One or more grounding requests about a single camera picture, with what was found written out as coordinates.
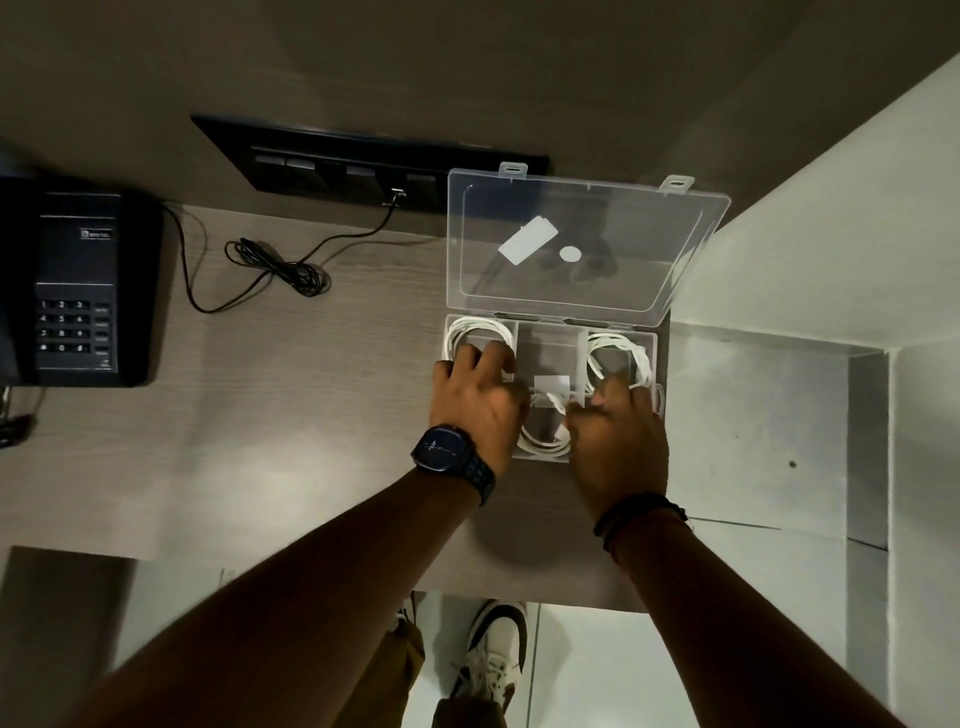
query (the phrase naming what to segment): white label sticker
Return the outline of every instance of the white label sticker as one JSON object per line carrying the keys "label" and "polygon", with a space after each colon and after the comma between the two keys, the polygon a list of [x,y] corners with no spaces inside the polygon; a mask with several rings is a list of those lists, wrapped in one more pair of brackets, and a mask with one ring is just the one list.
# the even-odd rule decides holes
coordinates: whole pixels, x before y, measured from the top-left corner
{"label": "white label sticker", "polygon": [[553,240],[558,230],[545,217],[539,215],[524,225],[500,246],[499,251],[514,265],[519,265],[536,251]]}
{"label": "white label sticker", "polygon": [[[566,375],[534,376],[534,389],[544,394],[557,395],[566,402],[570,399],[570,377]],[[547,400],[544,406],[552,407],[553,404]]]}

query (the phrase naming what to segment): bracelet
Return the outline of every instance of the bracelet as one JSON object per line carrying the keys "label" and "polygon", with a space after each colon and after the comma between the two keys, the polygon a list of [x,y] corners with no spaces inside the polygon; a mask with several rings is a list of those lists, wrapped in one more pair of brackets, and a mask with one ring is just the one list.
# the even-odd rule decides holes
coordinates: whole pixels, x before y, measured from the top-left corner
{"label": "bracelet", "polygon": [[610,552],[610,544],[617,532],[637,516],[644,516],[661,508],[669,508],[686,522],[686,511],[659,493],[637,493],[627,496],[610,508],[593,527],[593,535],[603,539],[603,548]]}

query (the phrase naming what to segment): white wall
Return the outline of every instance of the white wall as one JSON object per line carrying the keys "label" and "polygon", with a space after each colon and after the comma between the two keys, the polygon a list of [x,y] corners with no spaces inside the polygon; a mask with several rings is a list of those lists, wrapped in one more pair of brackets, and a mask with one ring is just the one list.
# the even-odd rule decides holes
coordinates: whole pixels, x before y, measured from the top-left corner
{"label": "white wall", "polygon": [[960,339],[895,363],[892,693],[912,728],[960,724]]}
{"label": "white wall", "polygon": [[960,334],[960,56],[721,229],[674,320],[878,347]]}

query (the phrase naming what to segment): wooden desk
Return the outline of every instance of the wooden desk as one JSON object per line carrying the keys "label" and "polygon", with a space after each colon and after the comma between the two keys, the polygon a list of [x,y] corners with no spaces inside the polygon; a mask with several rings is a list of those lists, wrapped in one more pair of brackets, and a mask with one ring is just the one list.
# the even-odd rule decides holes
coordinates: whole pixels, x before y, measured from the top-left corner
{"label": "wooden desk", "polygon": [[[264,240],[296,257],[338,231],[202,207],[184,213],[191,265],[207,243],[195,283],[207,306],[250,280],[224,260],[225,240]],[[305,299],[275,282],[215,316],[187,302],[169,237],[156,381],[46,393],[31,440],[0,453],[0,543],[244,568],[408,470],[448,312],[445,241],[377,237],[398,244],[337,255],[324,296]],[[317,260],[341,248],[331,244]],[[19,394],[24,408],[37,393]],[[514,462],[420,587],[636,608],[590,534],[567,466],[530,461]]]}

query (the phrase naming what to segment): clear plastic organizer box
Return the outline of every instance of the clear plastic organizer box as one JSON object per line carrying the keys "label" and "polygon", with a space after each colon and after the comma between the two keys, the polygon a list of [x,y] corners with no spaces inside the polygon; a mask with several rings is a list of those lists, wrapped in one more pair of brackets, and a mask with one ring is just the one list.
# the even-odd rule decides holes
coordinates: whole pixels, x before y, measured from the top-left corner
{"label": "clear plastic organizer box", "polygon": [[[457,312],[446,317],[444,338],[462,316],[494,318],[513,334],[515,381],[534,392],[538,377],[552,377],[554,387],[567,377],[581,404],[588,381],[596,383],[588,369],[594,332],[642,346],[656,376],[650,329],[730,205],[726,195],[689,190],[691,182],[667,178],[657,188],[528,177],[523,165],[506,163],[499,173],[451,170],[446,303]],[[496,338],[474,330],[462,342],[482,351]],[[594,357],[605,373],[627,370],[634,381],[630,352],[598,349]],[[552,406],[535,407],[527,429],[549,440],[562,420]],[[521,449],[515,457],[537,458]]]}

